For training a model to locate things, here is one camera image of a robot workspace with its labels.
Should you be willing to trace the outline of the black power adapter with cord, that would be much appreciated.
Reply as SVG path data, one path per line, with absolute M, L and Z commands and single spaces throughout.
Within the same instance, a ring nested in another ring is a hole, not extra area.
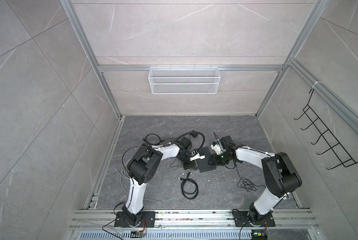
M 191 131 L 189 133 L 181 135 L 179 138 L 177 138 L 175 141 L 172 142 L 172 144 L 177 145 L 180 150 L 176 156 L 177 159 L 179 159 L 182 162 L 182 157 L 189 156 L 189 153 L 191 153 L 191 148 L 193 147 L 191 136 L 193 138 L 196 138 L 198 136 L 198 133 L 195 131 Z

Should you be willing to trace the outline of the dark grey network switch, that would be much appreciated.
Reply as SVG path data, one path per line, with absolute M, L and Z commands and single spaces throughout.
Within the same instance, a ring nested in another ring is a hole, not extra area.
M 212 155 L 210 149 L 207 147 L 203 147 L 202 150 L 205 154 L 205 158 L 196 160 L 200 173 L 205 173 L 215 170 L 217 167 L 209 164 Z

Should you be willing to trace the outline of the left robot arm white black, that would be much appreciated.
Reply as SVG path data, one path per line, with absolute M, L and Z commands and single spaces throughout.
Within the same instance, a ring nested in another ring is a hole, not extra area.
M 206 138 L 201 132 L 187 132 L 168 143 L 161 138 L 157 143 L 151 143 L 147 138 L 143 140 L 144 144 L 123 165 L 129 175 L 130 189 L 122 212 L 131 226 L 137 226 L 142 220 L 145 189 L 162 160 L 177 158 L 185 170 L 197 170 L 196 160 L 205 158 L 203 146 Z

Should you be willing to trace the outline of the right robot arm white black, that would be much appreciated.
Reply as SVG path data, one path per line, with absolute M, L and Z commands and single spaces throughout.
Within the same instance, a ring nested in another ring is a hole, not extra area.
M 215 135 L 211 149 L 215 153 L 209 164 L 223 166 L 230 161 L 247 162 L 263 170 L 266 188 L 261 196 L 250 205 L 249 224 L 260 226 L 274 208 L 302 185 L 302 179 L 289 156 L 284 152 L 262 152 L 248 146 L 236 145 L 230 136 L 223 138 Z

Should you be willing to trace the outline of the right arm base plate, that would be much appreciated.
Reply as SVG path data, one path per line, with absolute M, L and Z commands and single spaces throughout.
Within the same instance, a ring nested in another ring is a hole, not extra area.
M 236 227 L 275 227 L 272 213 L 260 215 L 255 210 L 232 210 Z

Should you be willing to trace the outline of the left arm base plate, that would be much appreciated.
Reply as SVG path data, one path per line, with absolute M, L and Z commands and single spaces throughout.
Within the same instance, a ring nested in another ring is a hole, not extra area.
M 141 211 L 134 215 L 129 212 L 118 212 L 115 218 L 115 227 L 147 227 L 153 228 L 155 223 L 155 212 L 153 211 Z

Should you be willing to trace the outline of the aluminium frame rail front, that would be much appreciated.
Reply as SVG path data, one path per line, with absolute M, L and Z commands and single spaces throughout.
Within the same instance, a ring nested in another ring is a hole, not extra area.
M 309 209 L 280 209 L 272 212 L 275 227 L 236 227 L 232 210 L 148 210 L 155 212 L 155 223 L 148 230 L 163 229 L 318 229 Z M 111 210 L 79 210 L 72 215 L 69 229 L 94 230 L 115 227 L 117 215 Z

